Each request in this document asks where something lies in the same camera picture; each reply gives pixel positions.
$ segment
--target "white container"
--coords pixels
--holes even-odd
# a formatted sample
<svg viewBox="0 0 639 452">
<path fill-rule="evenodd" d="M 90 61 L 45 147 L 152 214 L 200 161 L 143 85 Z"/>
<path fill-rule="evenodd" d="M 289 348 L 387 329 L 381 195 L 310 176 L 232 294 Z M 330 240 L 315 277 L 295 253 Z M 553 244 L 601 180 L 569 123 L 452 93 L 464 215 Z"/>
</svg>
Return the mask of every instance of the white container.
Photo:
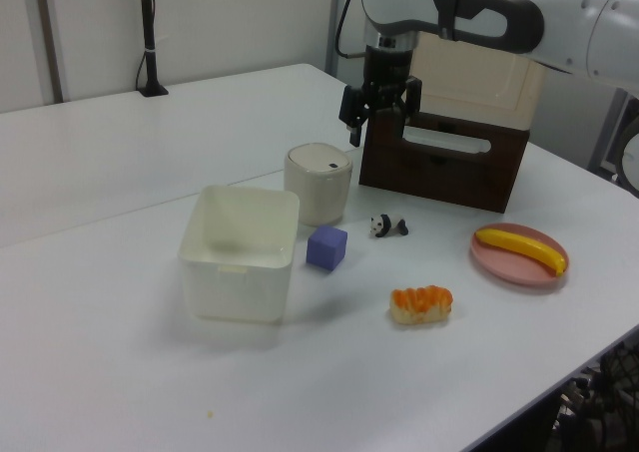
<svg viewBox="0 0 639 452">
<path fill-rule="evenodd" d="M 300 223 L 328 225 L 343 215 L 352 160 L 338 148 L 310 143 L 287 153 L 284 189 L 300 198 Z"/>
<path fill-rule="evenodd" d="M 273 322 L 284 314 L 300 201 L 293 193 L 209 186 L 178 257 L 190 313 Z"/>
</svg>

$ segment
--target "cup lid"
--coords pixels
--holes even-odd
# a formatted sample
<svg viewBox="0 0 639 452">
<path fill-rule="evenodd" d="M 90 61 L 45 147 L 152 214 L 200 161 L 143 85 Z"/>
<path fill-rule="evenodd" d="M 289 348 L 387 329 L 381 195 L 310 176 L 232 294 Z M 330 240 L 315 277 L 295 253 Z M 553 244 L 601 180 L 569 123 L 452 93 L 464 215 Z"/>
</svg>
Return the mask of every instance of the cup lid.
<svg viewBox="0 0 639 452">
<path fill-rule="evenodd" d="M 307 171 L 328 173 L 350 168 L 352 161 L 335 146 L 309 143 L 289 151 L 291 161 Z"/>
</svg>

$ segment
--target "white cup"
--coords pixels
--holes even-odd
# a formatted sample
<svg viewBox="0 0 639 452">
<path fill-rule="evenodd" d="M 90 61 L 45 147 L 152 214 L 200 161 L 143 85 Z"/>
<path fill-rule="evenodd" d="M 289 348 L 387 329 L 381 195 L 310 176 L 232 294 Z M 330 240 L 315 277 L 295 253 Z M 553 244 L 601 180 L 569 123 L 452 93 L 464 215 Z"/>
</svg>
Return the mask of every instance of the white cup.
<svg viewBox="0 0 639 452">
<path fill-rule="evenodd" d="M 300 223 L 321 226 L 343 215 L 352 174 L 352 161 L 324 143 L 297 146 L 287 153 L 284 189 L 300 198 Z"/>
</svg>

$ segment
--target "black stand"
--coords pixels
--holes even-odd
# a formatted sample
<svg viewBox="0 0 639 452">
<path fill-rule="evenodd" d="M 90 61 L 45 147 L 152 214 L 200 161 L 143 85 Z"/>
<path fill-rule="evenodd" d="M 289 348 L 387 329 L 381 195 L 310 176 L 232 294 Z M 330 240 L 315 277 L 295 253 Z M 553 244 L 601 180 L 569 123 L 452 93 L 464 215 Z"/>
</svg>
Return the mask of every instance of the black stand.
<svg viewBox="0 0 639 452">
<path fill-rule="evenodd" d="M 144 54 L 147 62 L 147 86 L 138 91 L 146 98 L 168 95 L 167 89 L 158 81 L 156 40 L 153 32 L 153 0 L 142 0 L 142 25 L 144 28 Z"/>
</svg>

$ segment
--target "pink plate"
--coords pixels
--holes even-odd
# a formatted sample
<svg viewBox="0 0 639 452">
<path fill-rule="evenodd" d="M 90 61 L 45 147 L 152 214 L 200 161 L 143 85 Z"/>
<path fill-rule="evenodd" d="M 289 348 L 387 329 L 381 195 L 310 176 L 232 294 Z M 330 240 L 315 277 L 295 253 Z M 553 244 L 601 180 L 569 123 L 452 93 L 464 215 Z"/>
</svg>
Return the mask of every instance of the pink plate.
<svg viewBox="0 0 639 452">
<path fill-rule="evenodd" d="M 512 223 L 486 225 L 482 227 L 482 229 L 487 227 L 525 235 L 553 247 L 565 257 L 566 271 L 568 270 L 570 262 L 565 249 L 555 239 L 543 232 L 531 227 L 514 225 Z M 555 275 L 554 270 L 535 259 L 492 245 L 482 244 L 477 240 L 475 234 L 472 235 L 472 240 L 470 241 L 470 251 L 477 261 L 486 269 L 502 279 L 511 282 L 524 285 L 545 285 L 560 278 Z"/>
</svg>

